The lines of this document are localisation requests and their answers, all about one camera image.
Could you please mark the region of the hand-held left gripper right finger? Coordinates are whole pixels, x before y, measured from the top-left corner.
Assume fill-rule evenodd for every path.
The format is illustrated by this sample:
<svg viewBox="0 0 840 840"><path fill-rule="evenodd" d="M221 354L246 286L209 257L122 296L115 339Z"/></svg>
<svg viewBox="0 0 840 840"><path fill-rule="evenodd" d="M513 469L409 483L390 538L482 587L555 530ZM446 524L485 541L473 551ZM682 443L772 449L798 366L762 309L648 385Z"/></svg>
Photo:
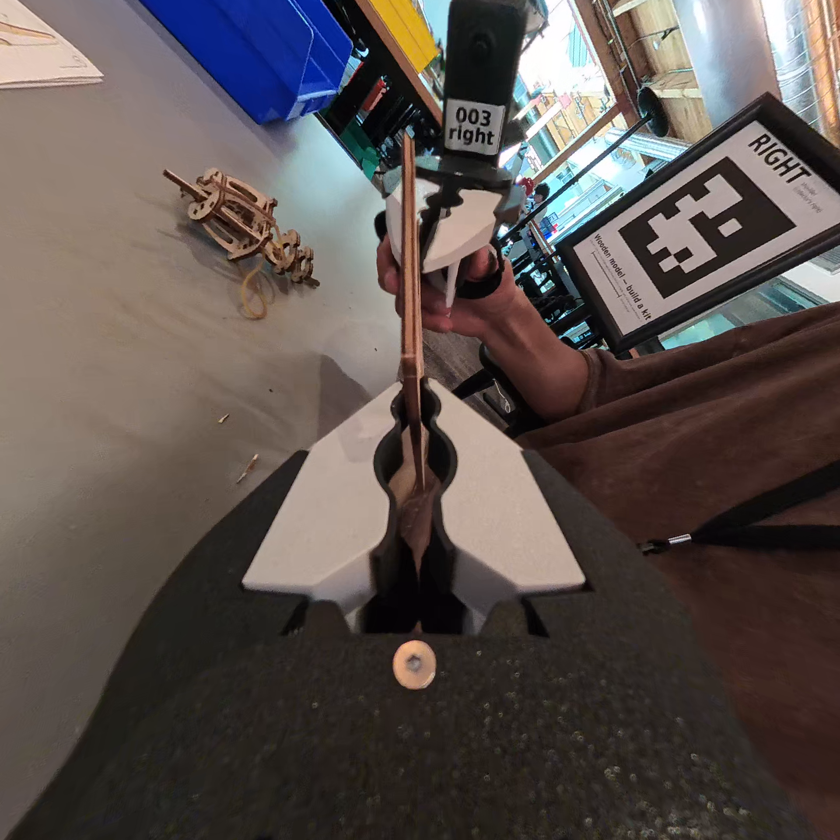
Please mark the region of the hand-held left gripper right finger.
<svg viewBox="0 0 840 840"><path fill-rule="evenodd" d="M476 634L499 602L581 591L583 570L524 450L443 385L428 384L440 403L437 427L455 449L440 501L467 632Z"/></svg>

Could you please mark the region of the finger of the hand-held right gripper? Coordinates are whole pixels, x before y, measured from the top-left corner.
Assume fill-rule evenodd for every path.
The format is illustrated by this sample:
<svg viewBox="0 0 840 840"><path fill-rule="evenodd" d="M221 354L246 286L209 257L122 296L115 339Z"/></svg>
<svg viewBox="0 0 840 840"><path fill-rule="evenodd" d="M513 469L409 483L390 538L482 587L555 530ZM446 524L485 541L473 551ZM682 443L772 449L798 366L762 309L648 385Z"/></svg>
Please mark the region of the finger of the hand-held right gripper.
<svg viewBox="0 0 840 840"><path fill-rule="evenodd" d="M461 187L448 205L435 203L444 191L432 193L421 212L420 269L424 275L444 270L488 245L500 224L513 224L526 200L524 184L493 192Z"/></svg>
<svg viewBox="0 0 840 840"><path fill-rule="evenodd" d="M420 212L427 209L427 199L440 192L441 185L427 178L418 177L415 185L417 221L421 222ZM385 225L390 239L392 254L396 263L402 262L403 236L403 178L400 175L385 177ZM423 252L423 263L441 263L442 254L434 244L436 234L430 235L429 244Z"/></svg>

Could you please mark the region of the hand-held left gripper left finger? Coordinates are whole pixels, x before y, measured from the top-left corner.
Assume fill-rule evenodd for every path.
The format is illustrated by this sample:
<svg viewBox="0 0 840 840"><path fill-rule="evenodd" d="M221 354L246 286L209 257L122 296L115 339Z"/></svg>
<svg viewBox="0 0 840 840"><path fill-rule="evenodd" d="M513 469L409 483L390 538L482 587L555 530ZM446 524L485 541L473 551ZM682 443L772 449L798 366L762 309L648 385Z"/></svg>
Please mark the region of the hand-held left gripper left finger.
<svg viewBox="0 0 840 840"><path fill-rule="evenodd" d="M375 452L402 427L392 414L395 383L321 438L303 459L241 583L248 592L301 595L332 602L352 632L363 632L366 607L400 579L404 541L388 479Z"/></svg>

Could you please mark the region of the thin plywood parts sheet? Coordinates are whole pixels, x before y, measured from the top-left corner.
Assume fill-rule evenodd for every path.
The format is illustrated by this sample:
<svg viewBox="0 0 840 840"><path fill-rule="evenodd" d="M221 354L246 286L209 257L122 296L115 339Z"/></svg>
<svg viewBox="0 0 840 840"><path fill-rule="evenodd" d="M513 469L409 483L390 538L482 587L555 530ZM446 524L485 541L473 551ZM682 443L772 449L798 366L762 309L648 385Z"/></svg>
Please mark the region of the thin plywood parts sheet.
<svg viewBox="0 0 840 840"><path fill-rule="evenodd" d="M402 392L411 441L414 488L403 513L403 539L411 548L416 572L431 539L431 499L427 488L428 432L422 415L422 380L424 378L424 341L421 306L421 263L416 195L416 153L414 139L405 134L402 141L402 237L401 279L402 315Z"/></svg>

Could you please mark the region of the person's right forearm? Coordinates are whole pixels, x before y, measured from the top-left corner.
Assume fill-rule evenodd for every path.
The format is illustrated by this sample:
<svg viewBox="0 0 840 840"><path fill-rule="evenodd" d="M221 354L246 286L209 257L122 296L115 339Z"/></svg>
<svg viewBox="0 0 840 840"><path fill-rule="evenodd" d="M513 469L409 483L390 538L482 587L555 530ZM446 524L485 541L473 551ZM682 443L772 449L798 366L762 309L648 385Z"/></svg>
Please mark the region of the person's right forearm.
<svg viewBox="0 0 840 840"><path fill-rule="evenodd" d="M637 457L692 435L697 453L749 443L838 450L838 303L751 323L674 350L618 360L563 344L537 312L485 337L494 360L546 426L532 446L614 436Z"/></svg>

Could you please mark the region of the assembled wooden model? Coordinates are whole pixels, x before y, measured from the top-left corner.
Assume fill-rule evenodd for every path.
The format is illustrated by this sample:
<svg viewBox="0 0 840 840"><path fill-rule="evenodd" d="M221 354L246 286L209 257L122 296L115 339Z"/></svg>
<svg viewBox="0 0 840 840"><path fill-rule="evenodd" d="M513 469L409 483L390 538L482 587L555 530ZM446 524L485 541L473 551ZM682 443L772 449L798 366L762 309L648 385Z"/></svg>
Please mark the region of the assembled wooden model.
<svg viewBox="0 0 840 840"><path fill-rule="evenodd" d="M187 216L200 224L233 263L260 257L290 282L318 288L313 276L313 249L297 230L282 230L276 220L277 199L236 177L210 168L189 182L164 169L163 177L189 198Z"/></svg>

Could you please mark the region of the person's right hand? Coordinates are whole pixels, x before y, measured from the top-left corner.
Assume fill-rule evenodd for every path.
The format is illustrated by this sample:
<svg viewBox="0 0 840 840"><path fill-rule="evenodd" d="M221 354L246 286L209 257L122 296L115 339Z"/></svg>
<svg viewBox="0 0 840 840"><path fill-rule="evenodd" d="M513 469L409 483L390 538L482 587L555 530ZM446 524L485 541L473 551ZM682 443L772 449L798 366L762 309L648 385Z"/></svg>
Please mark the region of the person's right hand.
<svg viewBox="0 0 840 840"><path fill-rule="evenodd" d="M489 296L457 297L447 304L445 294L424 281L421 285L423 326L436 333L456 333L478 339L487 348L558 345L551 328L516 284L511 263L490 246L479 249L465 262L465 291L484 280L499 280Z"/></svg>

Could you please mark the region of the green plastic bin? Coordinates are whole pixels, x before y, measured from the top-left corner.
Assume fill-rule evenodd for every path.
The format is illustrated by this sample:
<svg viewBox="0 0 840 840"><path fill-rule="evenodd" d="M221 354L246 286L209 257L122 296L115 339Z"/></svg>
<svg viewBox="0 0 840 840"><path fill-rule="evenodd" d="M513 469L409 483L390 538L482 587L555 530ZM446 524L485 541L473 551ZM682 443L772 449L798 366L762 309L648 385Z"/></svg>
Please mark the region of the green plastic bin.
<svg viewBox="0 0 840 840"><path fill-rule="evenodd" d="M358 120L352 121L341 132L339 141L367 180L372 181L381 159L378 148L373 145Z"/></svg>

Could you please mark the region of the yellow plastic bin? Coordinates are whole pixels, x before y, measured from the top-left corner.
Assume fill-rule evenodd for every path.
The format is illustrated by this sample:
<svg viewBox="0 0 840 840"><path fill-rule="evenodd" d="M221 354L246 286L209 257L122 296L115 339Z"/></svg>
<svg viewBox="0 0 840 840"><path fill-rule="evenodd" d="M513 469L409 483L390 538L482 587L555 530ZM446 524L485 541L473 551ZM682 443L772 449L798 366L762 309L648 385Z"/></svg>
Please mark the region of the yellow plastic bin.
<svg viewBox="0 0 840 840"><path fill-rule="evenodd" d="M438 55L424 1L371 1L387 31L421 74Z"/></svg>

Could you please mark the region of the yellow rubber band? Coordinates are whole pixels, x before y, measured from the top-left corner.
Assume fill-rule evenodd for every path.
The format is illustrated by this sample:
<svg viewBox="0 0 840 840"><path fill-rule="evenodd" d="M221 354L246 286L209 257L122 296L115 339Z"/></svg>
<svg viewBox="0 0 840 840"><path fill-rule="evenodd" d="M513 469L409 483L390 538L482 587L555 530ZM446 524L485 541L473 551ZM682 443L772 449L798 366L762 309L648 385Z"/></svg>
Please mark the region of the yellow rubber band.
<svg viewBox="0 0 840 840"><path fill-rule="evenodd" d="M238 269L242 276L239 288L241 306L247 319L260 321L268 314L269 303L259 279L264 268L268 266L275 275L290 276L298 259L300 244L301 238L296 229L281 232L276 227L266 241L258 244L257 249L248 255L251 259L249 267Z"/></svg>

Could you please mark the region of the blue plastic bin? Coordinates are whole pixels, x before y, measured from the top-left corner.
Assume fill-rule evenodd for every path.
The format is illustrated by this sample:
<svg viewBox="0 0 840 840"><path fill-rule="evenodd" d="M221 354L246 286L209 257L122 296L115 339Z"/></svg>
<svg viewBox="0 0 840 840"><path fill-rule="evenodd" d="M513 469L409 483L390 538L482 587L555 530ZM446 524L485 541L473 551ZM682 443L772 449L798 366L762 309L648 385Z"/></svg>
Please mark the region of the blue plastic bin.
<svg viewBox="0 0 840 840"><path fill-rule="evenodd" d="M143 1L258 125L327 108L352 43L321 1Z"/></svg>

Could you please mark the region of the black framed tag sign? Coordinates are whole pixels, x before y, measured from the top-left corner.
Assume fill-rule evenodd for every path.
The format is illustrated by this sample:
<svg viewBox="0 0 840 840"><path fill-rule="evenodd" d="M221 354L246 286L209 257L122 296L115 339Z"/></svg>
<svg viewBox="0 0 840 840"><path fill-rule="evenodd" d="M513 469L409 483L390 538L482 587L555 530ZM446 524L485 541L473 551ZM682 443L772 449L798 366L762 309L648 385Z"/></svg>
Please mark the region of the black framed tag sign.
<svg viewBox="0 0 840 840"><path fill-rule="evenodd" d="M839 239L838 147L766 92L557 247L622 353Z"/></svg>

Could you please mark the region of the paper instruction booklet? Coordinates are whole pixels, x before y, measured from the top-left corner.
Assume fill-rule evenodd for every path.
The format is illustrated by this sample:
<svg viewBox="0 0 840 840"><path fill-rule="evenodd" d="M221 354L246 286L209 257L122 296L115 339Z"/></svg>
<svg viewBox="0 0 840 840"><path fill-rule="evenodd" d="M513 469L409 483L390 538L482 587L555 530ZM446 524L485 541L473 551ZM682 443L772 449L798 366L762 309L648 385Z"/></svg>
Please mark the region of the paper instruction booklet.
<svg viewBox="0 0 840 840"><path fill-rule="evenodd" d="M63 88L103 81L66 38L19 1L1 2L1 89Z"/></svg>

